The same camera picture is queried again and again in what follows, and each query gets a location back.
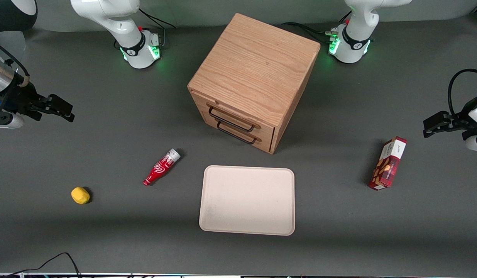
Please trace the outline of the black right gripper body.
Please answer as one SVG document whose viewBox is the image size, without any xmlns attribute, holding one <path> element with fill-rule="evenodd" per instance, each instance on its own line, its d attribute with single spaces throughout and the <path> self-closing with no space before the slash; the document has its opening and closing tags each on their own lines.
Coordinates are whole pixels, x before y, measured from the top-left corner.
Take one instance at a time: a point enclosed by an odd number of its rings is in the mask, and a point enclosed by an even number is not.
<svg viewBox="0 0 477 278">
<path fill-rule="evenodd" d="M 32 83 L 28 83 L 25 87 L 19 86 L 23 80 L 21 75 L 15 75 L 11 84 L 0 93 L 0 110 L 27 115 L 27 104 L 39 102 L 41 96 Z"/>
</svg>

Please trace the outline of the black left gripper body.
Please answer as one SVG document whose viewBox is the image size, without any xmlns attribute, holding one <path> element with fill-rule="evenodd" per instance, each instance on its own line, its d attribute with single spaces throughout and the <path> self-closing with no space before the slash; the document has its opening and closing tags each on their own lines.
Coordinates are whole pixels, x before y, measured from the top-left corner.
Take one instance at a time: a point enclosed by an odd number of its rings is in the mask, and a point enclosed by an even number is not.
<svg viewBox="0 0 477 278">
<path fill-rule="evenodd" d="M 477 96 L 464 105 L 461 111 L 461 121 L 465 129 L 462 133 L 464 141 L 477 136 Z"/>
</svg>

